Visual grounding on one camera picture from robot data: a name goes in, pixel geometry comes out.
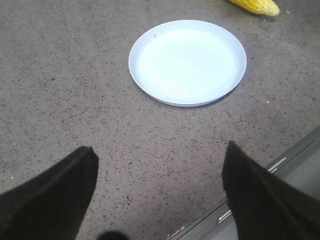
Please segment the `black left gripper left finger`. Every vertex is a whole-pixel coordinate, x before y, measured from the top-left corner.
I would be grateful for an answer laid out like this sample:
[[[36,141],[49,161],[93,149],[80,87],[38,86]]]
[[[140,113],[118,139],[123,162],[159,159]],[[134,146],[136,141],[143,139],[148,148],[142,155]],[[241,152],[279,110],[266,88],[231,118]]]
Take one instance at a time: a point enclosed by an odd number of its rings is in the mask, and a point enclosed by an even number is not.
[[[2,240],[74,240],[96,188],[99,158],[81,146],[0,195]]]

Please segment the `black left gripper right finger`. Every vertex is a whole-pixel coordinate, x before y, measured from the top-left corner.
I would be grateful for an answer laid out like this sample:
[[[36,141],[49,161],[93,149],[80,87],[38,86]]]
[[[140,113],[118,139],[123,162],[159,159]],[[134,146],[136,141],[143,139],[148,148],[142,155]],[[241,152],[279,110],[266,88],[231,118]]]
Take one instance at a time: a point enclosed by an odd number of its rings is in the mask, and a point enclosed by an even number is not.
[[[222,183],[240,240],[318,240],[320,202],[287,184],[229,141]]]

